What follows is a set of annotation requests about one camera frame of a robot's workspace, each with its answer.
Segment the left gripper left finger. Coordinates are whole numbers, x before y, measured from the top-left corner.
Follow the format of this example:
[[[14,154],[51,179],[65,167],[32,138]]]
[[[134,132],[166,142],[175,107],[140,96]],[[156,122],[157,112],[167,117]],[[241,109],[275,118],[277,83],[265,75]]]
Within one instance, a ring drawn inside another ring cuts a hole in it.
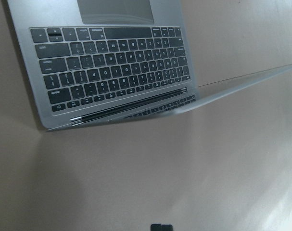
[[[162,231],[162,224],[152,224],[150,228],[151,231]]]

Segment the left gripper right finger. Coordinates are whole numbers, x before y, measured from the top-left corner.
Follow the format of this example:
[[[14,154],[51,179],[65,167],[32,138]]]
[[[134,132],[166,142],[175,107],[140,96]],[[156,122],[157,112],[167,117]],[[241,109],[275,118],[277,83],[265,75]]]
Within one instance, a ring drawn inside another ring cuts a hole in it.
[[[172,225],[171,224],[162,224],[161,231],[172,231]]]

